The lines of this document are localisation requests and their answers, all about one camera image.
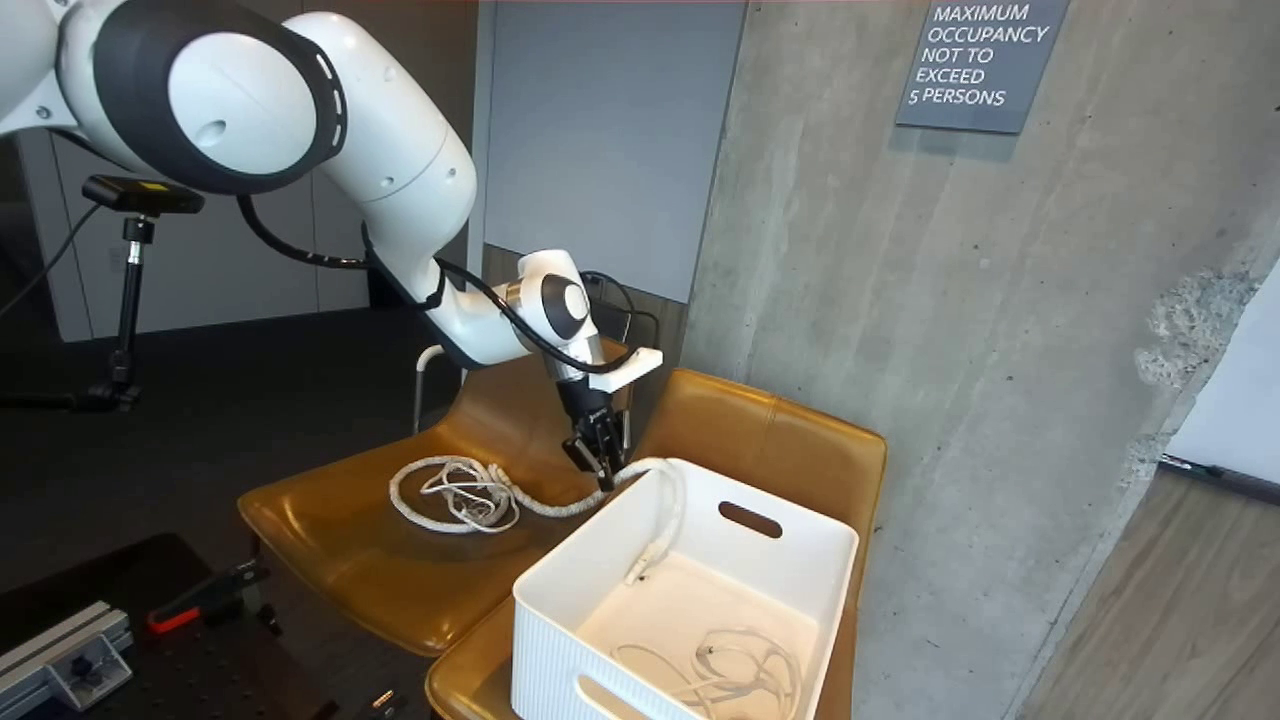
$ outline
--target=black stand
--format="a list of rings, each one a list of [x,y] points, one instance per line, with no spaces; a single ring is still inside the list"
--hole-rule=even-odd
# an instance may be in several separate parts
[[[134,371],[134,350],[137,350],[137,312],[144,299],[144,259],[147,244],[157,238],[157,218],[125,218],[125,289],[120,289],[120,328],[117,350],[108,353],[108,381],[93,385],[81,395],[81,411],[130,411],[140,395],[137,371]]]
[[[10,395],[5,409],[71,409],[71,411],[130,411],[140,395],[137,389],[137,315],[144,298],[144,259],[147,244],[157,239],[161,212],[199,212],[203,197],[157,183],[157,180],[130,180],[130,176],[90,176],[86,197],[130,212],[125,218],[125,289],[120,289],[120,328],[117,350],[108,353],[108,381],[93,385],[81,395]]]

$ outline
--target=coiled white cable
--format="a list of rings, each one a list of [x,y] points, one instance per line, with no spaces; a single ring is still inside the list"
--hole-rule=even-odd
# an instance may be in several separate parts
[[[635,482],[648,468],[651,468],[651,461],[635,461],[626,471],[617,471],[617,483]],[[449,520],[415,514],[405,501],[399,483],[409,478],[423,478],[423,471],[430,471],[430,482],[415,492],[423,501],[434,501],[434,495],[444,501]],[[509,531],[522,520],[522,510],[537,514],[537,518],[584,518],[596,505],[606,505],[606,495],[607,492],[596,490],[594,495],[584,495],[578,505],[541,505],[522,483],[513,483],[500,465],[479,465],[474,455],[423,455],[423,461],[405,465],[388,483],[393,510],[409,523],[415,523],[423,531],[442,531],[442,536]]]
[[[758,692],[772,699],[767,718],[795,718],[795,657],[752,629],[710,629],[686,664],[648,644],[617,644],[607,657],[657,682],[710,720],[758,718],[743,714]]]

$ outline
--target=electronic device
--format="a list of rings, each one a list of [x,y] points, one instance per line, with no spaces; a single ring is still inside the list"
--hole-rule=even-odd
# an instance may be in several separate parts
[[[140,218],[168,218],[168,212],[192,218],[203,209],[203,197],[177,183],[140,180],[140,176],[90,176],[81,194],[112,212],[140,212]]]
[[[0,657],[0,718],[37,714],[48,699],[65,699],[71,714],[93,708],[134,682],[120,657],[130,644],[130,618],[106,601],[45,629]]]

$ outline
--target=crate handle hole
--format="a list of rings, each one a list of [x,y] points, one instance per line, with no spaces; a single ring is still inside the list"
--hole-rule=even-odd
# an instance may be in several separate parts
[[[752,531],[761,531],[761,536],[767,536],[767,541],[780,541],[780,536],[784,536],[784,528],[780,528],[772,518],[761,518],[761,514],[741,510],[741,505],[732,505],[732,501],[722,501],[722,518],[724,518],[727,523],[743,523],[743,528],[752,528]]]
[[[607,692],[606,685],[596,685],[594,675],[578,675],[578,695],[607,720],[646,720],[640,708],[634,708],[630,699],[621,699],[617,692]]]

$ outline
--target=gray wall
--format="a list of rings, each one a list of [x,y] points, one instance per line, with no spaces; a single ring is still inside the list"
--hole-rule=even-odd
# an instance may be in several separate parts
[[[926,0],[752,5],[686,361],[892,444],[861,718],[1019,714],[1280,250],[1280,5],[1071,0],[1018,142],[896,132]]]
[[[687,299],[741,0],[485,7],[474,239]]]

